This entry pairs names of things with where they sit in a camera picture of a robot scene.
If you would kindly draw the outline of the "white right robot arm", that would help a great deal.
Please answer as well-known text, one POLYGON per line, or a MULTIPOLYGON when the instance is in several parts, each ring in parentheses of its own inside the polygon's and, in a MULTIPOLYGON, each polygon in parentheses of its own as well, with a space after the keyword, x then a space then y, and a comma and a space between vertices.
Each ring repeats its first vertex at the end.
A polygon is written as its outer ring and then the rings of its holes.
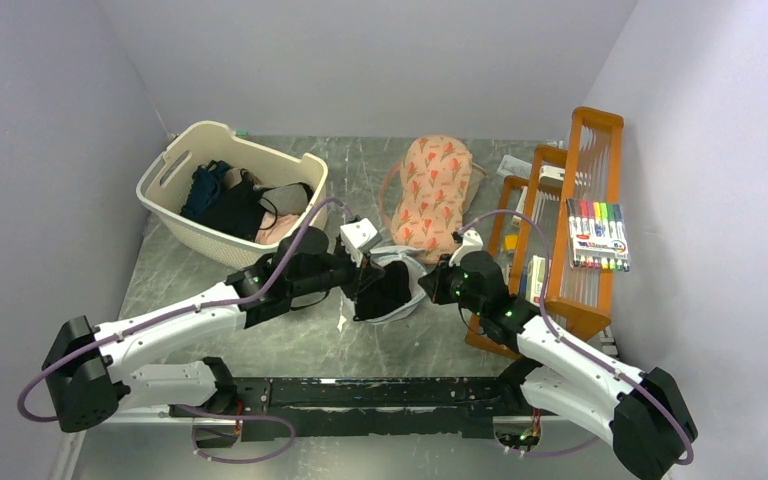
POLYGON ((476 315, 489 339, 527 360, 528 372, 499 389, 508 412, 532 406, 576 424, 639 479, 661 479, 693 461, 698 430, 675 378, 625 364, 562 329, 544 307, 509 292, 488 253, 442 257, 418 284, 432 303, 476 315))

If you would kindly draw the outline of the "black bra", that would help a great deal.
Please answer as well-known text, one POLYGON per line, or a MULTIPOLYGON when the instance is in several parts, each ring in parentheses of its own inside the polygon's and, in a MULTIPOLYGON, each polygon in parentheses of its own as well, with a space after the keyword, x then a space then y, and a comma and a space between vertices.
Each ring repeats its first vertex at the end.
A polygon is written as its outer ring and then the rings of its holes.
POLYGON ((375 323, 392 317, 412 299, 410 280, 410 271, 404 261, 385 265, 384 278, 356 298, 353 320, 375 323))

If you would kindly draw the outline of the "white mesh laundry bag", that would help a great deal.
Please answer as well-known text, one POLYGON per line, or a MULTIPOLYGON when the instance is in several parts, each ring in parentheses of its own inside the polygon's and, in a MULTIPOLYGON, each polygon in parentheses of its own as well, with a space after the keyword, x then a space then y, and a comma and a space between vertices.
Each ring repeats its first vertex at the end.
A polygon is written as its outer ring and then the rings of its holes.
POLYGON ((416 310, 427 296, 418 284, 427 273, 418 253, 416 248, 394 245, 370 251, 373 280, 352 302, 353 321, 385 324, 405 319, 416 310))

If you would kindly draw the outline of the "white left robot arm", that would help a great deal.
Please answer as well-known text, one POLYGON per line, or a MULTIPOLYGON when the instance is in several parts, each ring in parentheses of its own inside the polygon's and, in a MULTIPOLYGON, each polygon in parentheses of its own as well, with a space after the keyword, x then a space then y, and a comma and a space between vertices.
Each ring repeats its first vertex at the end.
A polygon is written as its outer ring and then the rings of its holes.
POLYGON ((237 388, 222 360, 183 366, 158 359, 214 335, 234 333, 297 310, 295 300, 340 288, 354 297, 380 268, 370 250, 380 240, 366 219, 343 225, 335 247, 318 228, 298 232, 278 250, 185 301, 98 326, 64 322, 42 364, 51 421, 66 433, 95 427, 119 410, 184 404, 221 416, 237 388))

